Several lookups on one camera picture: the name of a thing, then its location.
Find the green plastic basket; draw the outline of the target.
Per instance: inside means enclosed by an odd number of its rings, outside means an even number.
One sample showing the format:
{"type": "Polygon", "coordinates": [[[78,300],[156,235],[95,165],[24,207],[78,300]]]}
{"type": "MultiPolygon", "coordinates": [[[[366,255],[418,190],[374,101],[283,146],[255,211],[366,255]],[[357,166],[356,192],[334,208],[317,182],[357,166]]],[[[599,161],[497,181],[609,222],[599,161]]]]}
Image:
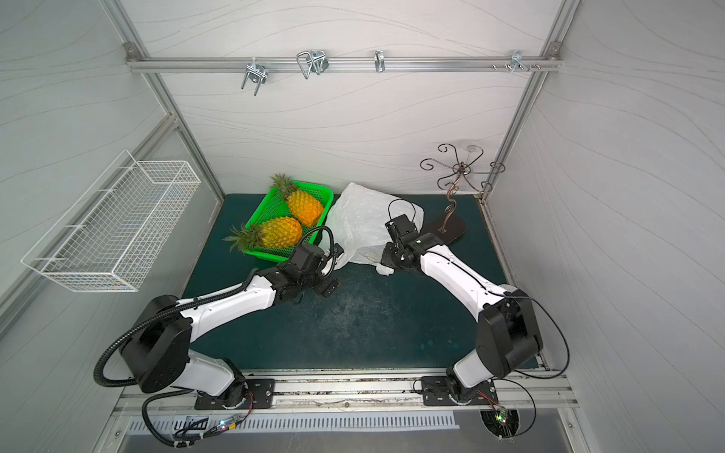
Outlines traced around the green plastic basket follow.
{"type": "MultiPolygon", "coordinates": [[[[306,234],[309,230],[313,230],[317,226],[319,227],[325,224],[327,214],[329,213],[329,210],[334,202],[334,194],[331,188],[320,184],[297,181],[296,185],[298,185],[298,187],[302,191],[308,193],[310,196],[320,202],[323,207],[323,212],[321,216],[318,218],[317,221],[313,223],[313,226],[311,228],[308,228],[307,226],[301,227],[303,233],[306,234]]],[[[253,215],[251,215],[245,226],[247,228],[251,228],[253,225],[261,225],[267,221],[271,221],[281,217],[292,218],[293,215],[290,212],[288,205],[279,193],[279,190],[277,188],[272,188],[262,199],[262,202],[260,203],[260,205],[258,205],[258,208],[254,211],[253,215]]],[[[261,260],[268,260],[268,262],[284,262],[292,256],[293,250],[294,247],[256,247],[253,249],[246,249],[244,253],[259,258],[261,260]]]]}

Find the yellow pineapple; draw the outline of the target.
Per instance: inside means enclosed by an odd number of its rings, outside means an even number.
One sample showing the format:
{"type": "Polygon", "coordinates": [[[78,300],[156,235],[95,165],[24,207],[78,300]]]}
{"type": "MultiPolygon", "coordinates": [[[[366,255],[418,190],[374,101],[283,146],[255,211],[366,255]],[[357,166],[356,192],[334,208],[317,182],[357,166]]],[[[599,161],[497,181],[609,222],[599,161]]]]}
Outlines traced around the yellow pineapple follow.
{"type": "Polygon", "coordinates": [[[231,249],[242,252],[261,248],[285,249],[294,247],[302,238],[303,229],[293,217],[279,217],[262,224],[232,227],[230,235],[223,239],[230,243],[231,249]]]}

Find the white plastic bag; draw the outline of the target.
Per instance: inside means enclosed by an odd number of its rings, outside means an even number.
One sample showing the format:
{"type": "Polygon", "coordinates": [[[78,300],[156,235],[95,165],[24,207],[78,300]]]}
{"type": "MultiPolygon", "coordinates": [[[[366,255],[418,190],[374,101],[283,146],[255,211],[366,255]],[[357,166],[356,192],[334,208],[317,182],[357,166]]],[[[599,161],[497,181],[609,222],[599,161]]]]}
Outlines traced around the white plastic bag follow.
{"type": "Polygon", "coordinates": [[[334,270],[354,263],[372,265],[385,277],[393,275],[395,270],[381,263],[383,249],[391,241],[385,224],[402,214],[421,230],[425,213],[419,205],[349,183],[330,208],[325,221],[325,226],[333,233],[334,243],[344,251],[334,270]]]}

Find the orange pineapple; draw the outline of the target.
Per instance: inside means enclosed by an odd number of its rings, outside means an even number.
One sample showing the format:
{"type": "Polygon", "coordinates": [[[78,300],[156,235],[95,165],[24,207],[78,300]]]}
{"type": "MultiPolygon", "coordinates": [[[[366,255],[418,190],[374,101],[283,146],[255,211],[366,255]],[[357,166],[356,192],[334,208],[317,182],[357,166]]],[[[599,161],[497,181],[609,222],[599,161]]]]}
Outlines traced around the orange pineapple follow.
{"type": "Polygon", "coordinates": [[[292,177],[276,174],[272,177],[272,187],[279,191],[290,213],[306,228],[314,227],[323,214],[320,201],[302,190],[292,177]]]}

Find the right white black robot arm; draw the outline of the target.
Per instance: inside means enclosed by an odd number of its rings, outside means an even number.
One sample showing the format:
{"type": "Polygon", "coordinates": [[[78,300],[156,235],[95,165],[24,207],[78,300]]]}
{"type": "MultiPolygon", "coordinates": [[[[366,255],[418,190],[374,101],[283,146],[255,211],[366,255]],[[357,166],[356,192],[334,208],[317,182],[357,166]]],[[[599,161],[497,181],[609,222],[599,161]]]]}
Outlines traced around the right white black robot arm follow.
{"type": "Polygon", "coordinates": [[[381,264],[434,279],[477,323],[474,349],[447,370],[442,384],[454,403],[468,404],[481,384],[504,379],[543,349],[534,304],[525,292],[485,279],[440,238],[419,232],[405,214],[387,221],[385,228],[390,241],[381,264]]]}

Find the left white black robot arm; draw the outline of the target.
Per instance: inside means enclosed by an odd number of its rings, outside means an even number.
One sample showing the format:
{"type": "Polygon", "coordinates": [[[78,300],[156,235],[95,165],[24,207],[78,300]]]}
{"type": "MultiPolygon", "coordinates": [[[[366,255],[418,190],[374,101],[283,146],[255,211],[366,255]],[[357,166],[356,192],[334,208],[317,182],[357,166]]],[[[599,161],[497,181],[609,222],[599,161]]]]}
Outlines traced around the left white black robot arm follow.
{"type": "Polygon", "coordinates": [[[214,359],[191,349],[203,335],[255,311],[270,309],[307,288],[329,296],[339,284],[332,271],[344,254],[303,243],[292,257],[266,270],[253,270],[237,285],[190,299],[158,296],[137,319],[136,332],[122,341],[120,355],[145,394],[167,388],[198,392],[215,409],[235,409],[247,400],[244,375],[230,360],[214,359]]]}

